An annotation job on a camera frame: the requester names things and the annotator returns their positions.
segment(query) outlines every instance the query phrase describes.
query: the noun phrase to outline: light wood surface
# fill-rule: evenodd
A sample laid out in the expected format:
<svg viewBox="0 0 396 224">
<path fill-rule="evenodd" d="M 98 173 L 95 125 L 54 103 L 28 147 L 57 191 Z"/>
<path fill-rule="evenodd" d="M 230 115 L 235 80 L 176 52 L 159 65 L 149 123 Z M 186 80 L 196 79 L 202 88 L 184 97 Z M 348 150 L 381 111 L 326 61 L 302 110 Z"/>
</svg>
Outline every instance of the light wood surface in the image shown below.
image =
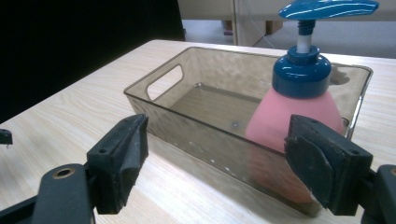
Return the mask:
<svg viewBox="0 0 396 224">
<path fill-rule="evenodd" d="M 84 163 L 86 152 L 134 113 L 123 90 L 191 46 L 285 54 L 155 40 L 120 57 L 0 124 L 14 138 L 14 145 L 0 146 L 0 210 L 36 195 L 41 176 L 50 169 Z M 374 154 L 374 170 L 396 163 L 396 60 L 325 55 L 335 63 L 374 70 L 352 140 Z M 326 210 L 306 217 L 152 135 L 148 146 L 127 206 L 116 216 L 96 216 L 97 223 L 360 223 L 361 208 L 356 217 L 335 217 Z"/>
</svg>

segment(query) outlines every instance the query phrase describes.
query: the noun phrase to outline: soap dispenser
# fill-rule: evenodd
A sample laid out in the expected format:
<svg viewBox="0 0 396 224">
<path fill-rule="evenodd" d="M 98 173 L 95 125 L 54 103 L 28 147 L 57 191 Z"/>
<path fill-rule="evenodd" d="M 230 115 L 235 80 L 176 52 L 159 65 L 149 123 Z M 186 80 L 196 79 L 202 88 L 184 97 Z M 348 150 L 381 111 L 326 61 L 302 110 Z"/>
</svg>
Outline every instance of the soap dispenser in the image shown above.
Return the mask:
<svg viewBox="0 0 396 224">
<path fill-rule="evenodd" d="M 284 153 L 292 114 L 319 120 L 342 133 L 344 125 L 327 91 L 331 63 L 311 46 L 316 20 L 369 15 L 378 8 L 370 0 L 297 0 L 283 7 L 279 16 L 297 20 L 297 46 L 279 58 L 273 70 L 272 88 L 265 94 L 246 129 L 246 138 Z"/>
</svg>

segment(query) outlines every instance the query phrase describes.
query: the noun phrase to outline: pink bottle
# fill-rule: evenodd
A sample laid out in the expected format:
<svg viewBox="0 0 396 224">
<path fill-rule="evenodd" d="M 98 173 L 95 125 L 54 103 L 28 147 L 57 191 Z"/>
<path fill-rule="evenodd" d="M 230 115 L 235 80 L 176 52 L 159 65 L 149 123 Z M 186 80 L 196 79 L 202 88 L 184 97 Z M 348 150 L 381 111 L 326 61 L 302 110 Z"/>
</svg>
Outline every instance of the pink bottle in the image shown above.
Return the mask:
<svg viewBox="0 0 396 224">
<path fill-rule="evenodd" d="M 315 21 L 299 22 L 297 46 L 274 65 L 273 86 L 265 94 L 247 129 L 246 138 L 284 152 L 290 116 L 303 115 L 319 120 L 342 133 L 338 109 L 327 92 L 332 66 L 319 49 L 310 46 Z"/>
</svg>

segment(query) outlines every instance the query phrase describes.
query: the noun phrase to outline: floor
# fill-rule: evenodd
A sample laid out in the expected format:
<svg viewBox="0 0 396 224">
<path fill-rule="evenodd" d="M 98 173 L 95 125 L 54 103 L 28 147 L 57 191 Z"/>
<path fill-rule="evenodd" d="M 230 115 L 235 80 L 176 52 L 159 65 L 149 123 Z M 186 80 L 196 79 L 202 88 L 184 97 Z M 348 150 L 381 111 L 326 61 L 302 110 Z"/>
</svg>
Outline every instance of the floor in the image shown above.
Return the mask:
<svg viewBox="0 0 396 224">
<path fill-rule="evenodd" d="M 232 45 L 221 21 L 183 21 L 189 42 Z M 288 49 L 297 39 L 297 22 L 285 21 L 253 47 Z M 317 21 L 312 44 L 321 52 L 396 59 L 396 21 Z"/>
</svg>

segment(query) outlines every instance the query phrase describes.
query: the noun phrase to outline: transparent storage container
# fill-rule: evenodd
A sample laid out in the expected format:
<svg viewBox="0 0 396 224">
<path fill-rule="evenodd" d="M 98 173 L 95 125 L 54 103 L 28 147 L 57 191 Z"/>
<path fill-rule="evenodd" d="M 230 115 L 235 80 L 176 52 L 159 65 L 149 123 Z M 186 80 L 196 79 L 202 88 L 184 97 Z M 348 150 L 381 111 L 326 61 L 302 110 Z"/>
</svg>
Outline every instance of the transparent storage container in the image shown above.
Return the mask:
<svg viewBox="0 0 396 224">
<path fill-rule="evenodd" d="M 271 87 L 277 57 L 221 49 L 185 49 L 125 89 L 148 132 L 223 173 L 308 215 L 320 204 L 283 154 L 245 138 Z M 329 91 L 351 138 L 372 75 L 367 67 L 332 64 Z"/>
</svg>

